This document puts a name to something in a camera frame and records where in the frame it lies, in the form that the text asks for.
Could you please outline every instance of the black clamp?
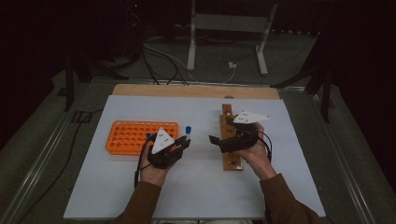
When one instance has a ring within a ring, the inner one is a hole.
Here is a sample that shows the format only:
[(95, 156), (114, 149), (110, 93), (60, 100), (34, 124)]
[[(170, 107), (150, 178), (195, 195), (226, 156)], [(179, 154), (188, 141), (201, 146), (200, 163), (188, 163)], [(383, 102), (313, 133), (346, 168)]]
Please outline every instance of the black clamp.
[(215, 136), (209, 135), (210, 143), (219, 146), (222, 153), (233, 152), (241, 149), (253, 147), (259, 140), (258, 130), (252, 124), (234, 123), (233, 119), (226, 118), (228, 125), (234, 126), (236, 130), (235, 137), (220, 140)]
[[(150, 140), (155, 142), (157, 134), (155, 133), (150, 137)], [(183, 156), (183, 150), (190, 146), (190, 139), (187, 139), (187, 136), (181, 136), (175, 143), (171, 146), (164, 148), (163, 150), (153, 154), (152, 148), (153, 146), (149, 147), (148, 151), (148, 161), (153, 165), (155, 168), (159, 169), (167, 169), (169, 166), (173, 165), (176, 161), (180, 160)]]

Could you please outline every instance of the person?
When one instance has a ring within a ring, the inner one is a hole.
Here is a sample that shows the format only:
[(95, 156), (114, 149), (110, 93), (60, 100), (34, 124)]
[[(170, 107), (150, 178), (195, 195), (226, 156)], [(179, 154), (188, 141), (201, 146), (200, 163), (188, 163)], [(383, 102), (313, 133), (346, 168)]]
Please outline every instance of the person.
[[(256, 123), (259, 137), (263, 138), (263, 127)], [(149, 164), (147, 152), (143, 155), (141, 167)], [(282, 174), (277, 174), (269, 161), (265, 145), (258, 141), (253, 147), (233, 152), (243, 158), (260, 179), (262, 193), (271, 214), (271, 222), (284, 223), (320, 223), (320, 218), (313, 210), (299, 203), (291, 193)], [(147, 224), (150, 223), (161, 193), (166, 175), (172, 168), (166, 170), (148, 166), (141, 171), (140, 181), (128, 202), (125, 210), (111, 221), (111, 224)]]

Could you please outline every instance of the metal stand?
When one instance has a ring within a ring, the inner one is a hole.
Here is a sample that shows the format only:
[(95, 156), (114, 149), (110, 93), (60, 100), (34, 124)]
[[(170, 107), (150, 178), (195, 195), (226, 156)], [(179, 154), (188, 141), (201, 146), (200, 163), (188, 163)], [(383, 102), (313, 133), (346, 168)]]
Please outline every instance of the metal stand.
[(271, 30), (272, 21), (277, 7), (276, 4), (272, 5), (268, 17), (245, 17), (195, 13), (195, 0), (191, 1), (191, 37), (189, 59), (187, 61), (187, 69), (189, 71), (194, 70), (195, 64), (195, 29), (208, 29), (262, 33), (262, 42), (260, 45), (255, 47), (255, 50), (260, 67), (260, 73), (263, 76), (268, 74), (262, 51)]
[(128, 79), (128, 77), (121, 76), (83, 52), (74, 49), (71, 46), (67, 46), (65, 55), (66, 106), (64, 111), (68, 111), (74, 102), (73, 72), (76, 71), (79, 80), (82, 82), (90, 82), (92, 79), (92, 74), (87, 67), (87, 63), (99, 70), (102, 70), (105, 74), (110, 77), (114, 77), (115, 79)]
[(304, 78), (311, 76), (304, 91), (307, 94), (316, 94), (320, 87), (323, 85), (322, 101), (321, 101), (321, 115), (326, 122), (329, 121), (329, 103), (330, 103), (330, 90), (332, 86), (332, 71), (330, 68), (323, 66), (313, 66), (305, 72), (300, 72), (297, 76), (291, 77), (283, 82), (275, 85), (270, 85), (271, 88), (283, 89), (290, 84)]

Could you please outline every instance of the white table surface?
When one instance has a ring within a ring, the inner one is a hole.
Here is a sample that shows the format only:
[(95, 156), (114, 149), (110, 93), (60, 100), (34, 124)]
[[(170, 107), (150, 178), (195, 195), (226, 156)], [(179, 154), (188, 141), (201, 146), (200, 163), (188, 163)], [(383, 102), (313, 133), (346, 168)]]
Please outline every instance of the white table surface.
[(136, 156), (114, 156), (105, 149), (114, 120), (175, 121), (179, 136), (191, 126), (191, 145), (169, 172), (153, 218), (263, 218), (259, 179), (246, 164), (242, 172), (223, 171), (219, 147), (221, 105), (270, 115), (261, 122), (273, 143), (273, 165), (285, 177), (297, 200), (321, 217), (325, 212), (304, 154), (282, 100), (188, 97), (108, 97), (64, 218), (113, 218), (123, 211), (134, 191)]

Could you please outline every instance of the dark background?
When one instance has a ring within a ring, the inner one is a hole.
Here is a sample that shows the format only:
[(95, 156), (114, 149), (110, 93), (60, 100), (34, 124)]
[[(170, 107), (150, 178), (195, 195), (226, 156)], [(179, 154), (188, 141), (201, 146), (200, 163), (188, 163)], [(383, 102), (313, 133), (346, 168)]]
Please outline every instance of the dark background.
[[(258, 0), (244, 1), (238, 8), (224, 2), (198, 1), (197, 10), (251, 16), (265, 10), (265, 4)], [(162, 35), (182, 35), (175, 24), (183, 27), (190, 23), (190, 8), (190, 2), (184, 0), (124, 0), (111, 4), (93, 0), (2, 1), (0, 147), (52, 91), (51, 78), (64, 70), (65, 50), (69, 46), (109, 61), (120, 54), (138, 54), (140, 37), (147, 25)], [(395, 8), (388, 0), (281, 1), (272, 27), (280, 35), (320, 33), (303, 71), (316, 65), (332, 69), (332, 84), (340, 88), (393, 189)], [(126, 31), (127, 26), (133, 27), (132, 32), (129, 29), (131, 33)], [(129, 41), (126, 51), (117, 44), (123, 41)]]

